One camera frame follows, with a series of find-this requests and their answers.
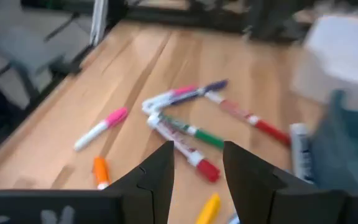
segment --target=orange marker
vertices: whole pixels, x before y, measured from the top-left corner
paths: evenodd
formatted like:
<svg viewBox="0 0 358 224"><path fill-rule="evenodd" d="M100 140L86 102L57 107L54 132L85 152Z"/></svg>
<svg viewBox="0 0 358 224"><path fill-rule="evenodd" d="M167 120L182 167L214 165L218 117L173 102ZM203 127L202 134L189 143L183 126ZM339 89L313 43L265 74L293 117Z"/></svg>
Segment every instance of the orange marker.
<svg viewBox="0 0 358 224"><path fill-rule="evenodd" d="M98 189L103 190L110 185L109 170L106 161L101 157L94 158L93 172L98 183Z"/></svg>

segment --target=yellow marker cap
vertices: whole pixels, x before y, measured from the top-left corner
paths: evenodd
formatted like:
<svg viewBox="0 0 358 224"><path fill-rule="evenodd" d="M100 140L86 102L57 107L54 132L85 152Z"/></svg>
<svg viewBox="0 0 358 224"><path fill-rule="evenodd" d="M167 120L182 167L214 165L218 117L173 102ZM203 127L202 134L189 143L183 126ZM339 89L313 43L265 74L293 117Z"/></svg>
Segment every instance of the yellow marker cap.
<svg viewBox="0 0 358 224"><path fill-rule="evenodd" d="M217 193L213 194L204 205L203 210L198 215L196 224L210 224L215 219L221 206L221 199Z"/></svg>

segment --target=green marker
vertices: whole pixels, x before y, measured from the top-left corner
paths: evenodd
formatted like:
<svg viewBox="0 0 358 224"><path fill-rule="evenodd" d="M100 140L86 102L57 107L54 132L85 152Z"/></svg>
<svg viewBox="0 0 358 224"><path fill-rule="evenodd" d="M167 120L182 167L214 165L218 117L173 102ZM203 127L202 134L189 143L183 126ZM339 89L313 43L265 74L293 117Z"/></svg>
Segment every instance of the green marker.
<svg viewBox="0 0 358 224"><path fill-rule="evenodd" d="M163 121L166 121L169 124L171 124L174 128L179 129L180 131L183 131L184 133L187 133L191 136L194 136L196 139L199 139L199 140L204 141L208 144L211 144L211 145L216 146L220 149L223 149L223 146L224 146L223 139L216 137L213 134L210 134L210 133L206 132L205 130L202 130L201 128L197 128L196 126L185 124L184 122L179 121L175 118L166 116L163 113L160 113L158 116Z"/></svg>

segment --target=pink marker cap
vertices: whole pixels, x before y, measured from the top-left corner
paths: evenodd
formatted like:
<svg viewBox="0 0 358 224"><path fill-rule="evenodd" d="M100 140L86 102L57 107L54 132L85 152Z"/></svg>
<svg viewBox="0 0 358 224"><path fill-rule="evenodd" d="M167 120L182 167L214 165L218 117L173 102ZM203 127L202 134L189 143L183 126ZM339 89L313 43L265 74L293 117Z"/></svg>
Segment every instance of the pink marker cap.
<svg viewBox="0 0 358 224"><path fill-rule="evenodd" d="M173 90L173 95L174 96L182 95L184 93L188 93L188 92L196 90L196 89L197 89L197 86L195 86L195 85L185 86L183 88Z"/></svg>
<svg viewBox="0 0 358 224"><path fill-rule="evenodd" d="M112 112L104 121L108 123L108 126L115 126L120 121L126 118L128 114L127 108L121 108Z"/></svg>

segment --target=wooden table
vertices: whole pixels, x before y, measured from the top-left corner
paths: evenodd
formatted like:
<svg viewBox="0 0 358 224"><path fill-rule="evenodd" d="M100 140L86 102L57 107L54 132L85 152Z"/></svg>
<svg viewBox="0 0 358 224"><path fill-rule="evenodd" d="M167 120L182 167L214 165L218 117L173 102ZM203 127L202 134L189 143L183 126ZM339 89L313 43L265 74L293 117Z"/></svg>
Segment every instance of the wooden table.
<svg viewBox="0 0 358 224"><path fill-rule="evenodd" d="M164 139L146 124L141 103L171 88L229 79L221 93L244 109L288 131L304 122L313 128L319 105L290 91L291 68L299 50L245 43L236 35L120 23L0 147L0 189L95 189L93 158L103 156L112 180L122 177L156 150ZM128 107L127 119L81 152L74 142L110 112ZM259 157L291 169L290 150L222 112L205 98L166 111L232 140ZM222 154L189 138L223 170ZM175 153L170 223L193 223L213 192L221 196L216 223L234 207L225 178L209 184Z"/></svg>

